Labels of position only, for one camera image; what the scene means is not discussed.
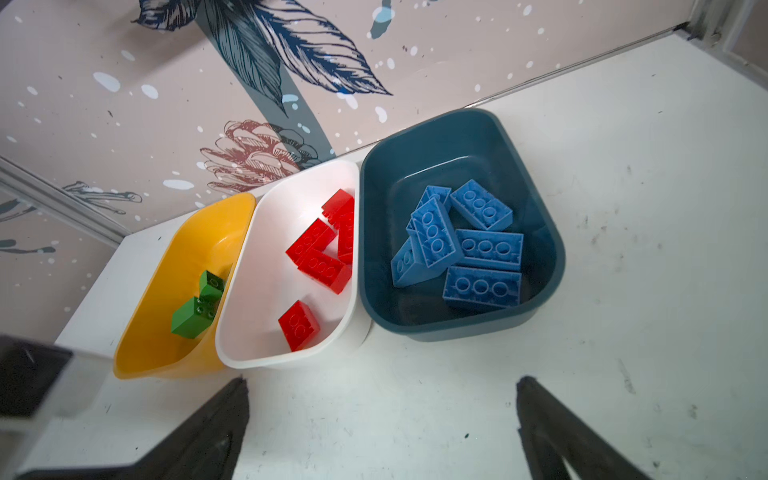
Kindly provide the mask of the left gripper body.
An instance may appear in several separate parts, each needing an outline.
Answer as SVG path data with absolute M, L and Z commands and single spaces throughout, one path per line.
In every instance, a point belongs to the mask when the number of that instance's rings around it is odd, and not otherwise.
M 112 371 L 105 356 L 1 336 L 1 477 L 12 479 L 48 424 L 93 404 Z

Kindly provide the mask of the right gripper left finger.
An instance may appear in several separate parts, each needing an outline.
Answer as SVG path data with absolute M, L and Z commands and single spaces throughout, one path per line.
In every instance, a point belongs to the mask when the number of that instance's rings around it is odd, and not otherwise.
M 37 469 L 20 479 L 231 479 L 250 418 L 247 381 L 235 378 L 132 464 Z

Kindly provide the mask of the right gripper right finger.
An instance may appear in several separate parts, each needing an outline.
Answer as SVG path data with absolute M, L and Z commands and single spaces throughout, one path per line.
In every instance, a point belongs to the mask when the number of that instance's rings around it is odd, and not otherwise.
M 518 433 L 533 479 L 646 479 L 531 376 L 517 383 Z

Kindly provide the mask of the green square lego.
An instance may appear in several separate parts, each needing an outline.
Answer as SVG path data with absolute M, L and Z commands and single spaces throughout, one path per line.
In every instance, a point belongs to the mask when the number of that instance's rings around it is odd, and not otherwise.
M 171 332 L 185 339 L 196 339 L 213 323 L 218 303 L 193 297 L 172 315 Z

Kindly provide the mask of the small red lego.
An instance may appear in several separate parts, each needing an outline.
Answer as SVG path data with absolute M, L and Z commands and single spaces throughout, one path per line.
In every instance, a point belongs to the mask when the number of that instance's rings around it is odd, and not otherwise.
M 304 349 L 321 330 L 310 307 L 300 300 L 280 316 L 278 323 L 292 352 Z

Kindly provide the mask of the white plastic bin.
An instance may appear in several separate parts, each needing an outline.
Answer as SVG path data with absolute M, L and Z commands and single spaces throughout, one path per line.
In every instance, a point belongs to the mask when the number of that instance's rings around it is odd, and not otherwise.
M 340 294 L 300 272 L 286 249 L 337 191 L 355 195 L 357 164 L 333 160 L 287 177 L 258 201 L 241 254 L 219 307 L 215 345 L 219 359 L 237 370 L 286 369 L 328 364 L 360 347 L 371 318 L 359 302 L 353 274 Z M 306 304 L 320 324 L 306 348 L 293 352 L 279 317 L 295 302 Z

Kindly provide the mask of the blue lego diagonal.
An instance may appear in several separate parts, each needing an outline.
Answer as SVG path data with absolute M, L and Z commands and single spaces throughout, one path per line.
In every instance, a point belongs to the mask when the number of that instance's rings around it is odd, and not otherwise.
M 460 266 L 519 272 L 524 235 L 512 232 L 457 229 L 463 258 Z

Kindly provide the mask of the yellow plastic bin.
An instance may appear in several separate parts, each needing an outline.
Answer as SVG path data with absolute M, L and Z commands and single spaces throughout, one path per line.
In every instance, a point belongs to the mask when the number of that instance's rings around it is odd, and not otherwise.
M 116 349 L 117 378 L 192 378 L 224 368 L 215 346 L 219 318 L 197 338 L 185 339 L 171 331 L 172 314 L 199 293 L 205 271 L 229 279 L 256 205 L 252 194 L 241 193 L 195 212 L 180 226 Z

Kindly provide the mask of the teal plastic bin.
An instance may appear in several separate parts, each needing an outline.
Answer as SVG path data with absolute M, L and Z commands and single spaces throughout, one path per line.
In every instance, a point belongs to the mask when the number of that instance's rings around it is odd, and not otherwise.
M 453 192 L 469 180 L 513 210 L 513 224 L 497 232 L 524 235 L 516 307 L 478 312 L 449 306 L 442 297 L 448 268 L 423 283 L 393 286 L 391 259 L 406 239 L 417 246 L 417 235 L 409 236 L 406 226 L 425 188 Z M 380 142 L 362 164 L 357 198 L 358 291 L 372 319 L 391 332 L 437 341 L 512 328 L 527 321 L 562 280 L 563 241 L 512 141 L 489 112 L 454 111 Z M 479 230 L 452 203 L 448 215 L 455 231 Z

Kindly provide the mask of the light blue lego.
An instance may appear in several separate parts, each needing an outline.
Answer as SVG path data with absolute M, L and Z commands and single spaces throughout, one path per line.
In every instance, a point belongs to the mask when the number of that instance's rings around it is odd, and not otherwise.
M 405 240 L 391 259 L 390 267 L 392 283 L 395 288 L 405 288 L 423 283 L 438 278 L 446 272 L 446 268 L 428 268 L 411 238 Z

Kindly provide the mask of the blue lego bottom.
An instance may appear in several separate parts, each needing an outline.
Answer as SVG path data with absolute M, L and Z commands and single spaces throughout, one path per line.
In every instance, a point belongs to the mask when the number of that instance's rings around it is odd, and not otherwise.
M 428 270 L 442 273 L 463 258 L 448 212 L 438 199 L 430 199 L 418 207 L 411 214 L 411 220 Z

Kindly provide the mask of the red lego diagonal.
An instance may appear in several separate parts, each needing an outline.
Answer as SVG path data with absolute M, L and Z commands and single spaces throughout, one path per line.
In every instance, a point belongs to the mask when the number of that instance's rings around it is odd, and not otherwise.
M 354 250 L 354 206 L 343 210 L 337 220 L 338 227 L 338 259 L 348 265 L 353 261 Z

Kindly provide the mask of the red square lego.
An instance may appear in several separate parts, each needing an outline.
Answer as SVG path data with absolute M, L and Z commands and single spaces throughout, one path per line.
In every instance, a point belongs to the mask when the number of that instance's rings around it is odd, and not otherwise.
M 349 202 L 354 202 L 354 197 L 344 189 L 338 189 L 323 205 L 323 215 L 331 219 L 339 210 L 343 209 Z

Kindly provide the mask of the red long lego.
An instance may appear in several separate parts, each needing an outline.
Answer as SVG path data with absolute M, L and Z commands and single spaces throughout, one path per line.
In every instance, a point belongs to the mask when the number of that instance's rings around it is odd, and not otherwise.
M 337 232 L 331 226 L 321 219 L 316 219 L 286 250 L 286 254 L 299 266 L 308 252 L 323 252 L 336 236 Z

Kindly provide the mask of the blue long lego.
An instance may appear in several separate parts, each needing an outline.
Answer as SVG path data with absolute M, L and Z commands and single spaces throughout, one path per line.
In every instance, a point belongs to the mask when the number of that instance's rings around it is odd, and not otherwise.
M 406 226 L 406 232 L 409 236 L 417 235 L 417 223 L 426 222 L 427 219 L 447 217 L 451 208 L 450 194 L 452 190 L 449 187 L 428 185 L 417 206 L 412 212 L 411 218 Z

